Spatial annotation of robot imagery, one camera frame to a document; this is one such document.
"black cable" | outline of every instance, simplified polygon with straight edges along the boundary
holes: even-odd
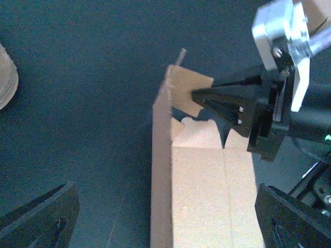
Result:
[[[322,163],[325,163],[325,164],[331,164],[331,159],[330,159],[330,154],[331,154],[331,150],[325,155],[325,156],[318,156],[317,154],[314,154],[312,153],[311,151],[309,151],[308,149],[302,147],[299,142],[298,142],[298,139],[296,137],[293,137],[291,136],[291,139],[292,139],[292,142],[294,144],[294,146],[296,148],[298,148],[299,151],[301,151],[303,154],[319,161],[319,162],[322,162]]]

